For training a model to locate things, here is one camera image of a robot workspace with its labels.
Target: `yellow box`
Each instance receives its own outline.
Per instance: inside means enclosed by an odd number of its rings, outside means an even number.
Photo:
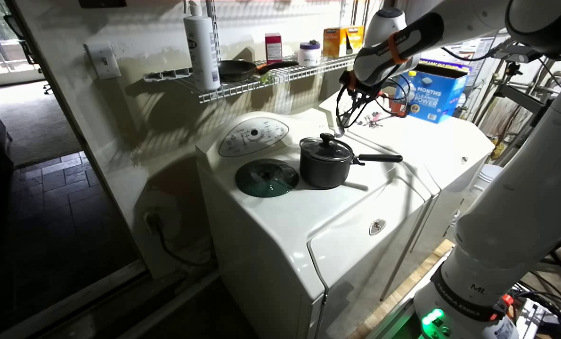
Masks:
[[[357,54],[364,44],[364,26],[327,28],[324,30],[323,56],[339,58]]]

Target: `blue box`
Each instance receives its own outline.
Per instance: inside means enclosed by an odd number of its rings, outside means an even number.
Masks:
[[[467,84],[471,68],[449,62],[421,59],[414,71],[416,71],[414,77],[410,76],[411,73],[403,74],[411,87],[407,105],[409,114],[434,124],[439,124],[452,116]],[[406,80],[400,77],[398,82],[405,91],[408,91]],[[403,92],[398,88],[395,98],[403,96]]]

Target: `purple lid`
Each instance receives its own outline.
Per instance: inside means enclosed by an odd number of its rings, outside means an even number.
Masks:
[[[299,45],[300,49],[320,49],[320,43],[316,40],[310,40],[308,42],[302,42]]]

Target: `control panel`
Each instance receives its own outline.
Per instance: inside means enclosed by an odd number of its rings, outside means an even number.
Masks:
[[[253,118],[241,122],[220,144],[222,157],[239,157],[263,150],[281,141],[289,127],[271,118]]]

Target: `metal rack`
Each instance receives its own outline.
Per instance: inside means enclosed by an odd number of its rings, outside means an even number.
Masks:
[[[208,103],[209,101],[232,97],[250,90],[260,89],[267,86],[274,86],[279,83],[286,83],[296,79],[310,77],[319,73],[325,73],[334,69],[347,67],[354,62],[356,56],[343,56],[341,58],[326,58],[322,60],[318,66],[291,66],[285,68],[272,69],[261,77],[252,76],[247,80],[235,83],[222,83],[218,90],[209,92],[200,91],[192,77],[176,79],[175,81],[183,84],[190,89],[191,92],[199,96],[199,103]],[[297,61],[297,56],[285,58],[285,61]],[[263,65],[265,62],[256,62],[257,65]]]

